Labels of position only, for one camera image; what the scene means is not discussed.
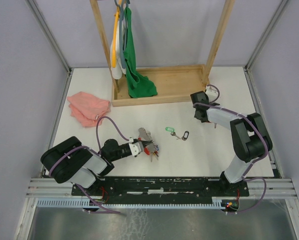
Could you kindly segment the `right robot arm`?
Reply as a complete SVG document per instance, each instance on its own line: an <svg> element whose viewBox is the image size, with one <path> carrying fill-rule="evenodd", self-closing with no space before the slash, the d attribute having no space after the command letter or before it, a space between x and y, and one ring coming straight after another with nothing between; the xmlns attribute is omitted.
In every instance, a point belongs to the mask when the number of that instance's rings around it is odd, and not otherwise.
<svg viewBox="0 0 299 240"><path fill-rule="evenodd" d="M230 130L235 155L229 167L221 173L218 184L219 191L230 196L253 165L273 149L270 134L262 116L257 112L244 115L218 103L210 103L204 91L195 92L190 98L195 108L194 118L201 123L213 123Z"/></svg>

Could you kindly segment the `grey key holder with rings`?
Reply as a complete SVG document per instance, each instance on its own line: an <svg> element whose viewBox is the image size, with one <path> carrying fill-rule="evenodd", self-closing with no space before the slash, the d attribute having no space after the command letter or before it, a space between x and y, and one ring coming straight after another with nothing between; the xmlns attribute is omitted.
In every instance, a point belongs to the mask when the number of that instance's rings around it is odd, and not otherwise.
<svg viewBox="0 0 299 240"><path fill-rule="evenodd" d="M153 158L155 158L158 161L159 160L159 146L154 143L154 140L151 136L151 132L147 131L143 127L140 127L138 129L138 139L145 141L145 142L149 142L149 144L147 144L144 147L144 152L147 156L150 157L151 162L153 161Z"/></svg>

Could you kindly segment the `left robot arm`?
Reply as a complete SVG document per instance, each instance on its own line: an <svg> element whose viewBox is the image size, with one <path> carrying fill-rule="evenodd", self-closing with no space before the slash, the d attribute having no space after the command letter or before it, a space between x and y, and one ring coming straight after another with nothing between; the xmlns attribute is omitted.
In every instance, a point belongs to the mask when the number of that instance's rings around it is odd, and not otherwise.
<svg viewBox="0 0 299 240"><path fill-rule="evenodd" d="M130 138L127 143L119 145L115 139L108 139L100 152L96 152L72 136L47 150L40 161L48 170L48 176L58 184L78 184L89 195L95 195L100 190L97 177L111 172L114 161L136 157L152 143L152 140Z"/></svg>

